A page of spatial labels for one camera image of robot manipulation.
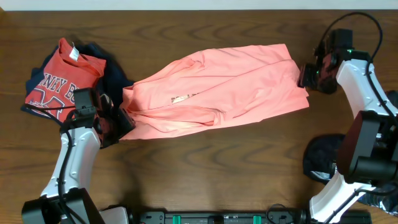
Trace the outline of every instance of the pink fabric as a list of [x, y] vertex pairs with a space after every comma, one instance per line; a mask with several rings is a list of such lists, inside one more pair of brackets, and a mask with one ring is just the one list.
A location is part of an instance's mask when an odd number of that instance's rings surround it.
[[123, 90], [137, 127], [122, 139], [172, 138], [308, 107], [284, 44], [208, 49]]

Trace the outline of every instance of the shirt tag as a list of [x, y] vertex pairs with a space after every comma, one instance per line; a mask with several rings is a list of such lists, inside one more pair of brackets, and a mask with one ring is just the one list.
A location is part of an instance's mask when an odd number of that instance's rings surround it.
[[75, 44], [73, 43], [73, 49], [69, 54], [69, 57], [74, 59], [76, 62], [79, 58], [79, 51], [76, 49]]

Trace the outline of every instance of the white wall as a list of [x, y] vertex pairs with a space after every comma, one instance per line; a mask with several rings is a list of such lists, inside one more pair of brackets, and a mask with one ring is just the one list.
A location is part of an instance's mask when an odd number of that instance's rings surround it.
[[398, 9], [398, 0], [0, 0], [5, 11]]

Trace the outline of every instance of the wooden tabletop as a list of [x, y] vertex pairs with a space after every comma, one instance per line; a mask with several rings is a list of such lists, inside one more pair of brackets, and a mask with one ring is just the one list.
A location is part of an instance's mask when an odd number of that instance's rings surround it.
[[[25, 201], [50, 180], [60, 152], [57, 125], [21, 112], [25, 81], [59, 38], [96, 42], [130, 79], [142, 80], [198, 50], [285, 43], [300, 66], [327, 25], [346, 11], [113, 11], [0, 13], [0, 223], [21, 223]], [[398, 16], [373, 11], [384, 29], [374, 64], [385, 90], [398, 89]], [[374, 24], [352, 17], [354, 46], [372, 52]], [[101, 150], [90, 195], [98, 208], [126, 203], [167, 210], [265, 210], [308, 207], [322, 184], [303, 175], [312, 138], [345, 133], [353, 115], [343, 91], [309, 92], [310, 107], [260, 123], [173, 139], [123, 141]], [[398, 219], [357, 203], [374, 223]]]

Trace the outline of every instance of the wooden table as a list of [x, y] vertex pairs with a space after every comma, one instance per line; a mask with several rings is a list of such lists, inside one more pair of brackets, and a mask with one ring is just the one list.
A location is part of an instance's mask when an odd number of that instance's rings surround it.
[[[58, 39], [96, 42], [128, 77], [142, 80], [198, 50], [285, 43], [297, 65], [311, 62], [327, 25], [345, 11], [7, 12], [0, 15], [0, 223], [20, 223], [25, 201], [47, 185], [60, 151], [57, 125], [21, 112], [25, 81]], [[384, 42], [375, 59], [385, 90], [398, 89], [398, 16], [374, 11]], [[354, 46], [372, 52], [375, 26], [362, 17]], [[322, 184], [303, 175], [311, 138], [345, 133], [353, 115], [340, 90], [310, 91], [310, 108], [234, 128], [174, 138], [123, 141], [100, 151], [90, 195], [98, 208], [126, 203], [167, 210], [265, 210], [273, 203], [308, 206]], [[371, 211], [374, 223], [398, 219]]]

